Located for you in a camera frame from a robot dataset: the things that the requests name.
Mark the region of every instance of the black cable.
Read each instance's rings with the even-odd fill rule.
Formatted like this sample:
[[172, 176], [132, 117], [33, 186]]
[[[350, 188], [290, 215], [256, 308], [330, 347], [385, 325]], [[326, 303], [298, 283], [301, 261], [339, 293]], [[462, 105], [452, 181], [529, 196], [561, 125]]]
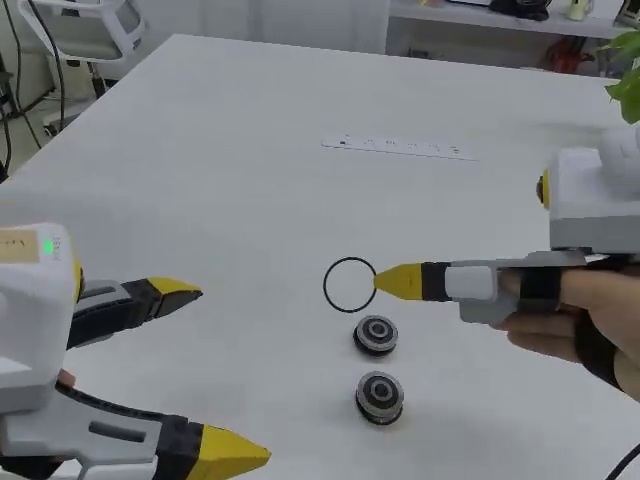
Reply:
[[627, 453], [625, 457], [620, 460], [620, 463], [618, 463], [618, 465], [616, 465], [616, 467], [611, 470], [611, 473], [607, 475], [607, 478], [605, 478], [605, 480], [616, 480], [622, 474], [624, 469], [627, 468], [638, 455], [640, 455], [640, 445], [636, 445], [633, 450]]
[[9, 119], [7, 118], [7, 114], [4, 113], [2, 104], [0, 104], [0, 120], [2, 121], [2, 128], [4, 129], [4, 136], [7, 142], [7, 156], [5, 157], [4, 165], [0, 164], [0, 183], [2, 183], [9, 178], [9, 165], [11, 164], [11, 155], [13, 154], [11, 135], [9, 134]]
[[33, 138], [33, 141], [40, 149], [42, 148], [42, 145], [40, 144], [40, 141], [36, 136], [36, 132], [33, 130], [33, 126], [31, 125], [31, 121], [29, 120], [29, 117], [27, 117], [27, 114], [22, 108], [22, 105], [20, 103], [20, 85], [22, 83], [22, 44], [20, 43], [20, 38], [18, 37], [18, 32], [16, 31], [16, 26], [13, 23], [13, 16], [11, 15], [11, 11], [9, 10], [9, 4], [7, 0], [2, 0], [2, 3], [4, 5], [4, 10], [7, 14], [7, 20], [9, 21], [9, 27], [11, 28], [13, 39], [16, 42], [16, 51], [18, 52], [18, 68], [16, 72], [16, 99], [15, 99], [16, 105], [18, 107], [18, 115], [22, 115], [22, 117], [24, 118], [24, 121], [27, 124], [27, 127], [29, 128], [29, 132], [31, 132], [31, 137]]
[[327, 273], [324, 274], [324, 280], [322, 281], [322, 293], [324, 293], [324, 298], [327, 300], [329, 305], [331, 305], [335, 310], [337, 310], [339, 312], [342, 312], [342, 313], [356, 313], [356, 312], [359, 312], [361, 310], [364, 310], [365, 308], [367, 308], [369, 306], [369, 304], [371, 302], [373, 302], [373, 299], [376, 296], [376, 292], [378, 291], [378, 289], [374, 286], [373, 287], [373, 293], [371, 294], [369, 299], [364, 303], [364, 305], [362, 305], [360, 307], [357, 307], [357, 308], [342, 308], [342, 307], [336, 305], [333, 302], [333, 300], [331, 300], [331, 297], [329, 296], [329, 292], [327, 291], [327, 280], [329, 279], [329, 275], [331, 274], [333, 269], [336, 268], [341, 263], [344, 263], [344, 262], [359, 262], [359, 263], [363, 263], [364, 265], [369, 267], [369, 270], [371, 270], [371, 273], [373, 273], [373, 277], [374, 278], [376, 276], [376, 269], [373, 268], [373, 265], [371, 265], [369, 262], [367, 262], [364, 258], [360, 258], [360, 257], [344, 257], [344, 258], [341, 258], [340, 260], [337, 260], [337, 261], [333, 262], [333, 264], [327, 269]]
[[58, 46], [56, 45], [56, 42], [53, 40], [53, 35], [51, 35], [51, 32], [49, 31], [49, 29], [47, 28], [47, 25], [44, 23], [44, 20], [42, 19], [42, 15], [40, 15], [40, 12], [38, 11], [38, 7], [36, 7], [36, 5], [33, 3], [33, 0], [27, 0], [27, 2], [29, 3], [31, 10], [33, 10], [33, 14], [36, 17], [36, 20], [38, 20], [38, 23], [40, 24], [40, 26], [42, 27], [42, 30], [44, 30], [44, 33], [47, 36], [47, 39], [49, 40], [49, 43], [51, 43], [51, 48], [53, 50], [53, 58], [56, 61], [56, 70], [58, 71], [58, 80], [60, 82], [60, 128], [58, 129], [58, 133], [59, 133], [64, 129], [64, 97], [66, 93], [64, 88], [64, 77], [62, 75], [62, 64], [60, 63], [60, 53], [58, 52]]

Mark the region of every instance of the cable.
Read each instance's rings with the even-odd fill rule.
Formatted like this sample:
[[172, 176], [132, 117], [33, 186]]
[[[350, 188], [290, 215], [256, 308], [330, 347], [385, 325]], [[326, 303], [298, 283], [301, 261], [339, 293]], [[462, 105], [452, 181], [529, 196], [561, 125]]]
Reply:
[[640, 455], [640, 445], [636, 445], [633, 450], [627, 453], [625, 457], [620, 460], [620, 463], [618, 463], [618, 465], [616, 465], [615, 468], [611, 470], [611, 473], [607, 475], [607, 478], [605, 478], [605, 480], [616, 480], [622, 474], [624, 469], [627, 468], [638, 455]]
[[7, 156], [4, 160], [4, 165], [0, 164], [0, 183], [9, 178], [9, 165], [11, 164], [11, 155], [13, 154], [13, 147], [11, 145], [11, 135], [9, 133], [9, 119], [7, 114], [4, 113], [4, 107], [0, 104], [0, 120], [2, 120], [2, 128], [4, 129], [4, 136], [7, 142]]
[[20, 38], [18, 37], [18, 32], [16, 31], [16, 26], [13, 23], [13, 16], [11, 15], [11, 11], [9, 10], [9, 4], [7, 0], [2, 0], [2, 4], [4, 5], [4, 10], [7, 14], [7, 20], [9, 21], [9, 27], [11, 28], [11, 33], [13, 34], [13, 39], [16, 42], [16, 51], [18, 53], [18, 68], [16, 72], [16, 105], [18, 107], [18, 115], [22, 115], [24, 118], [27, 127], [29, 128], [29, 132], [31, 132], [31, 137], [33, 141], [38, 146], [38, 149], [42, 148], [38, 137], [36, 136], [36, 132], [33, 130], [33, 126], [31, 125], [31, 121], [29, 117], [27, 117], [26, 112], [23, 110], [22, 105], [20, 104], [20, 85], [22, 83], [22, 44], [20, 43]]
[[53, 36], [51, 35], [51, 32], [47, 28], [47, 25], [44, 23], [44, 20], [42, 19], [42, 15], [40, 15], [40, 12], [38, 11], [38, 7], [36, 7], [36, 5], [33, 3], [33, 0], [27, 0], [27, 2], [29, 3], [31, 10], [33, 10], [33, 14], [36, 17], [36, 20], [38, 20], [38, 23], [44, 30], [44, 33], [47, 36], [47, 39], [49, 40], [49, 43], [51, 44], [51, 49], [53, 50], [53, 58], [56, 61], [56, 70], [58, 71], [58, 80], [60, 83], [60, 128], [58, 129], [58, 133], [60, 133], [64, 129], [64, 106], [65, 106], [64, 97], [66, 93], [64, 88], [64, 77], [62, 75], [62, 64], [60, 63], [60, 53], [58, 51], [58, 46], [56, 45], [56, 42], [53, 40]]

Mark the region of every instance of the stacked bearing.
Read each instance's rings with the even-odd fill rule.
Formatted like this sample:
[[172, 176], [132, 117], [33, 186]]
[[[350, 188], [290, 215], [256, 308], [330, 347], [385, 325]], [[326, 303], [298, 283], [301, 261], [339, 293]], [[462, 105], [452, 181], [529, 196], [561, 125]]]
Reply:
[[384, 357], [396, 348], [398, 329], [386, 317], [369, 315], [353, 330], [353, 341], [365, 355]]
[[358, 382], [356, 405], [367, 421], [391, 425], [402, 415], [404, 391], [398, 381], [383, 372], [369, 372]]
[[[365, 355], [384, 357], [396, 348], [398, 329], [386, 317], [368, 315], [353, 330], [353, 342]], [[374, 425], [391, 425], [398, 420], [403, 402], [402, 386], [387, 373], [369, 372], [358, 382], [356, 406]]]

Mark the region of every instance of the yellow knob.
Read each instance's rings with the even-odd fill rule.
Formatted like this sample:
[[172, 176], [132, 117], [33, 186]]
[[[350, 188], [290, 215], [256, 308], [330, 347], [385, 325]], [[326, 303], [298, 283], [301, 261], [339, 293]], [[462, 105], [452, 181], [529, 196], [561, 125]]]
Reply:
[[538, 195], [538, 198], [542, 202], [542, 205], [544, 205], [544, 208], [549, 210], [549, 204], [551, 201], [549, 195], [549, 170], [545, 170], [540, 177], [540, 180], [538, 180], [538, 184], [536, 185], [536, 193]]
[[74, 292], [75, 301], [80, 300], [80, 295], [84, 292], [84, 273], [82, 272], [82, 265], [80, 265], [80, 259], [73, 254], [73, 274], [76, 279], [76, 289]]

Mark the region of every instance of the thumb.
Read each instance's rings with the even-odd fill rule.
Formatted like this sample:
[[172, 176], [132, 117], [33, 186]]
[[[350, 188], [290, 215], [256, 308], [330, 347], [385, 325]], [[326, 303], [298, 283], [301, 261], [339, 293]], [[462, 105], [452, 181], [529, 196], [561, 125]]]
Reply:
[[[520, 295], [520, 274], [504, 270], [501, 286], [514, 295]], [[560, 302], [566, 305], [598, 310], [627, 308], [640, 304], [640, 280], [613, 272], [568, 269], [562, 273]]]

